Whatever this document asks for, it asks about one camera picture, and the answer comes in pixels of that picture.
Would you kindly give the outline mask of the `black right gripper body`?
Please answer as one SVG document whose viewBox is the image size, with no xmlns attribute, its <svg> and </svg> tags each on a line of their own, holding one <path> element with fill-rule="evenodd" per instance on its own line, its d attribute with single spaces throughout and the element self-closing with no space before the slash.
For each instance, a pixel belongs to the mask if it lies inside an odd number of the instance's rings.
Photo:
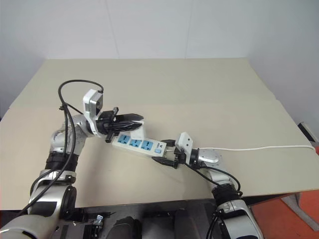
<svg viewBox="0 0 319 239">
<path fill-rule="evenodd" d="M 180 164 L 185 164 L 186 154 L 183 149 L 178 149 L 177 147 L 174 150 L 174 168 L 177 169 Z"/>
</svg>

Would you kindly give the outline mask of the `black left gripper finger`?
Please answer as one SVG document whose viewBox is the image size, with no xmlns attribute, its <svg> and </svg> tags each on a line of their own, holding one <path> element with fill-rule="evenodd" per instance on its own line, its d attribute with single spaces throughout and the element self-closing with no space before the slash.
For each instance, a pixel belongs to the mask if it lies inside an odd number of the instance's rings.
<svg viewBox="0 0 319 239">
<path fill-rule="evenodd" d="M 115 123 L 115 130 L 136 130 L 144 124 L 143 121 L 121 121 Z"/>
<path fill-rule="evenodd" d="M 142 121 L 143 116 L 139 114 L 123 114 L 123 115 L 118 115 L 118 122 L 123 122 L 123 121 Z"/>
</svg>

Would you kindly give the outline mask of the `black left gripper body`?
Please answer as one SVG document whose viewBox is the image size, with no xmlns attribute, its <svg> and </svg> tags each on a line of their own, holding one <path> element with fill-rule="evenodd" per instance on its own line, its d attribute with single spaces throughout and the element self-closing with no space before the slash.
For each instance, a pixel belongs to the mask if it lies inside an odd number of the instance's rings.
<svg viewBox="0 0 319 239">
<path fill-rule="evenodd" d="M 111 143 L 112 139 L 119 135 L 119 131 L 114 126 L 118 111 L 118 107 L 114 107 L 111 111 L 103 111 L 96 120 L 98 133 L 106 136 L 106 143 Z"/>
</svg>

